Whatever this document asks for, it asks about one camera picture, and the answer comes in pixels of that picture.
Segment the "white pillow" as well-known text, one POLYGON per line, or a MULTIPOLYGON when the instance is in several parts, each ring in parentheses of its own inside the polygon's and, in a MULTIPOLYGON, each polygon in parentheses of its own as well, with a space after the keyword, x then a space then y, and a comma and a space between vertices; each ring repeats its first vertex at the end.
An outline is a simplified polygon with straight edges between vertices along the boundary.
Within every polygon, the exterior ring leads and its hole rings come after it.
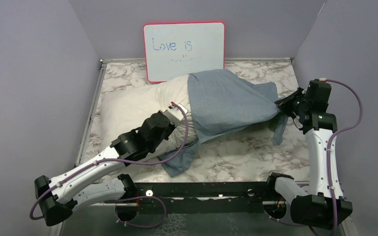
POLYGON ((199 148, 189 102, 188 75, 170 81, 130 90, 115 91, 102 99, 101 149, 111 145, 119 135, 140 127, 145 119, 158 111, 165 111, 171 102, 187 109, 188 138, 179 156, 193 159, 199 148))

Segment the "blue pillowcase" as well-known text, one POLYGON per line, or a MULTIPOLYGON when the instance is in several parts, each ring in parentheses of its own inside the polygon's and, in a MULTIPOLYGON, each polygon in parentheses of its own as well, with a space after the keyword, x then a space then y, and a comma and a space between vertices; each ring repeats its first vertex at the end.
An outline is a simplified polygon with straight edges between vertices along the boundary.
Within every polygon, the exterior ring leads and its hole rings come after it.
POLYGON ((227 69, 191 73, 185 79, 188 120, 193 122, 198 139, 189 141, 175 158, 162 164, 169 176, 175 177, 190 167, 200 144, 252 124, 270 121, 272 144, 282 143, 288 118, 275 104, 275 83, 253 84, 227 69))

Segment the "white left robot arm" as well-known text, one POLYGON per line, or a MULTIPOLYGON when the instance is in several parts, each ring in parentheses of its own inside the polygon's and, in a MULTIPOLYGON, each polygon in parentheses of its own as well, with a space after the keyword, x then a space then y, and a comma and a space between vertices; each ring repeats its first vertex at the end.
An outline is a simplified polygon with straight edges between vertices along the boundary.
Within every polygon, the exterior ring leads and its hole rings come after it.
POLYGON ((134 183, 128 175, 120 175, 106 184, 96 184, 100 178, 131 164, 154 165, 144 162, 149 153, 168 140, 175 128, 184 121, 188 138, 188 110, 171 103, 168 110, 152 114, 143 124, 121 134, 111 145, 84 164, 55 177, 40 176, 34 181, 36 202, 30 210, 30 219, 43 219, 47 226, 68 219, 74 211, 95 203, 121 199, 136 199, 134 183))

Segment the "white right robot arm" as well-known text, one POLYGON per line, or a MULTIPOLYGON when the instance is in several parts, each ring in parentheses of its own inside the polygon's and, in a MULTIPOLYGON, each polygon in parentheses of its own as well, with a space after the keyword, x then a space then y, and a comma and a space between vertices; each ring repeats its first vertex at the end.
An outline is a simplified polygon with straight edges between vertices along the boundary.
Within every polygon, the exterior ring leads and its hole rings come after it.
POLYGON ((309 151, 310 181, 304 190, 289 175, 272 173, 264 187, 270 200, 284 200, 292 225, 311 230, 331 230, 352 213, 352 203, 344 199, 336 165, 337 127, 334 114, 327 113, 331 93, 330 80, 314 79, 307 89, 298 88, 291 95, 275 102, 288 117, 298 118, 309 151))

